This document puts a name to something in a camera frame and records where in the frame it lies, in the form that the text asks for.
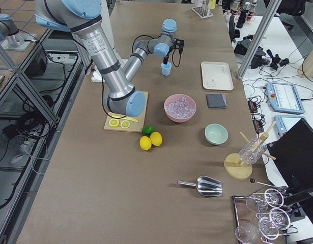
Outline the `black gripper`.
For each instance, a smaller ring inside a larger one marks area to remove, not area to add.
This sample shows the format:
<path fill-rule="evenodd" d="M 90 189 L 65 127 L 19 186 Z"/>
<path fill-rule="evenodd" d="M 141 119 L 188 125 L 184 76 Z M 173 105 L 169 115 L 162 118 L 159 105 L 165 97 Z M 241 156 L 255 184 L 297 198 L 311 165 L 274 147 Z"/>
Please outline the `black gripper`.
<path fill-rule="evenodd" d="M 172 51 L 178 50 L 178 51 L 179 51 L 179 54 L 182 54 L 183 49 L 184 49 L 184 45 L 185 45 L 184 40 L 175 38 L 174 41 L 173 41 L 173 45 L 172 45 L 172 47 L 171 47 L 171 50 L 172 50 Z M 164 65 L 167 65 L 167 64 L 168 64 L 168 57 L 167 57 L 167 58 L 166 58 L 166 57 L 163 58 L 163 64 L 164 64 Z"/>

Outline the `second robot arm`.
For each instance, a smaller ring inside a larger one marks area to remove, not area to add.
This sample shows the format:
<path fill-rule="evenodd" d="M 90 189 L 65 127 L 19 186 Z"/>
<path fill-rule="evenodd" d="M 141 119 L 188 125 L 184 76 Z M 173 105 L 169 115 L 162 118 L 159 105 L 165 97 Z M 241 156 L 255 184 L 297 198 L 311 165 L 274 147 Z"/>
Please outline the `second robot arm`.
<path fill-rule="evenodd" d="M 29 45 L 8 14 L 0 14 L 0 44 L 7 51 L 25 51 Z"/>

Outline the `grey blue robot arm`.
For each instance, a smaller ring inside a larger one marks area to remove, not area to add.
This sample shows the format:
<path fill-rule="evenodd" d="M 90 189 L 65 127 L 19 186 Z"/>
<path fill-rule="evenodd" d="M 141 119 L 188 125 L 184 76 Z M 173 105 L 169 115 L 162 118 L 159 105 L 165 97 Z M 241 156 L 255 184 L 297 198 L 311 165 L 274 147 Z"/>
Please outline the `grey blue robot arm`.
<path fill-rule="evenodd" d="M 131 82 L 148 54 L 165 58 L 175 43 L 177 24 L 166 19 L 156 39 L 136 43 L 134 52 L 123 67 L 102 29 L 101 1 L 35 1 L 36 22 L 46 28 L 79 36 L 108 89 L 102 104 L 113 113 L 139 116 L 146 98 Z"/>

